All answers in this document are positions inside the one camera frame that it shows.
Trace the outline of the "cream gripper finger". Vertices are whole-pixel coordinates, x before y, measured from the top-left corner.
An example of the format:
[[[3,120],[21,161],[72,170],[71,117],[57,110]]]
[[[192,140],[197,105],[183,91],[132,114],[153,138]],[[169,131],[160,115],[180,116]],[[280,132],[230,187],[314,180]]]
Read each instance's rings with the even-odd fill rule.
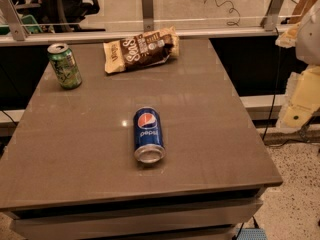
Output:
[[[301,73],[291,73],[276,127],[278,129],[300,129],[319,108],[320,66],[309,65]]]
[[[297,33],[300,23],[296,23],[288,30],[282,33],[275,41],[275,44],[282,48],[291,48],[296,46]]]

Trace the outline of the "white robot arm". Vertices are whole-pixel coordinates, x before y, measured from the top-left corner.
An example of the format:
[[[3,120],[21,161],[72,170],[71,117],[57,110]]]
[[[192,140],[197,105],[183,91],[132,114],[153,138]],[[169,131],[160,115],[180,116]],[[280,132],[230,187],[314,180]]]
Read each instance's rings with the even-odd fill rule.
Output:
[[[291,73],[276,127],[293,132],[306,124],[320,108],[320,0],[302,20],[283,34],[275,44],[295,48],[296,58],[307,64],[301,73]]]

